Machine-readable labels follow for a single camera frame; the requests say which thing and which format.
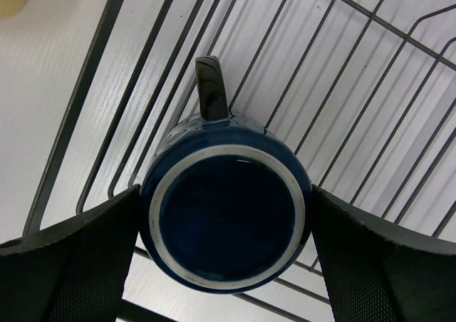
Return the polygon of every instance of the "dish rack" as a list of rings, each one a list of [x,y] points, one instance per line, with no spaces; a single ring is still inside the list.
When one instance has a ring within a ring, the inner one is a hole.
[[[180,34],[175,36],[167,62],[141,107],[141,115],[128,136],[120,161],[111,167],[115,170],[109,179],[108,197],[124,190],[125,184],[140,183],[140,174],[159,141],[181,118],[197,111],[192,67],[204,44],[204,47],[208,45],[204,53],[220,55],[222,67],[227,67],[225,82],[228,90],[232,89],[229,107],[247,112],[285,140],[318,186],[396,224],[456,241],[450,236],[450,230],[456,231],[456,195],[450,190],[451,183],[456,181],[456,165],[450,161],[456,136],[456,31],[451,31],[450,22],[455,17],[456,2],[315,0],[302,11],[303,24],[297,27],[294,19],[299,16],[297,12],[303,1],[276,0],[269,4],[264,1],[264,10],[273,12],[260,17],[266,22],[259,29],[261,36],[252,39],[248,51],[242,51],[246,54],[239,62],[242,74],[230,76],[236,64],[226,55],[227,44],[234,38],[237,27],[246,24],[243,21],[248,16],[246,10],[254,1],[261,0],[194,0],[191,11],[181,16],[184,23]],[[37,232],[41,227],[123,2],[106,3],[43,171],[24,234]],[[417,4],[421,2],[430,4],[420,9]],[[137,90],[151,50],[159,47],[158,36],[174,5],[175,0],[162,1],[90,165],[76,214],[87,207],[106,155],[112,150],[113,138]],[[330,27],[338,26],[337,14],[348,17],[345,25],[335,28],[338,37],[336,32],[330,34]],[[313,29],[302,33],[300,29],[307,24]],[[351,29],[352,36],[347,36]],[[437,31],[432,38],[430,31]],[[290,47],[288,53],[280,56],[286,45],[299,45],[300,52],[293,52]],[[278,65],[271,65],[268,59]],[[269,80],[271,93],[257,97],[256,88],[264,80],[264,74],[271,73],[278,73],[281,80]],[[230,83],[237,85],[231,88]],[[389,116],[382,119],[385,112]],[[142,140],[139,150],[138,140]],[[128,181],[121,183],[122,178]],[[419,200],[424,200],[423,206],[436,207],[435,211],[423,212],[423,207],[417,204]],[[420,221],[408,219],[414,214]],[[424,226],[423,219],[431,223]],[[139,246],[135,253],[148,258]],[[296,261],[294,265],[322,276],[318,258],[307,263]],[[329,305],[327,296],[291,281],[278,278],[275,283]],[[289,320],[308,321],[249,293],[236,297]]]

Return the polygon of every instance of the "dark handle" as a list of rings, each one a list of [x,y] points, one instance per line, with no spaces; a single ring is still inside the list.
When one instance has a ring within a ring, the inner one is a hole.
[[[219,59],[215,56],[203,56],[195,61],[202,121],[214,123],[228,120],[227,94]]]

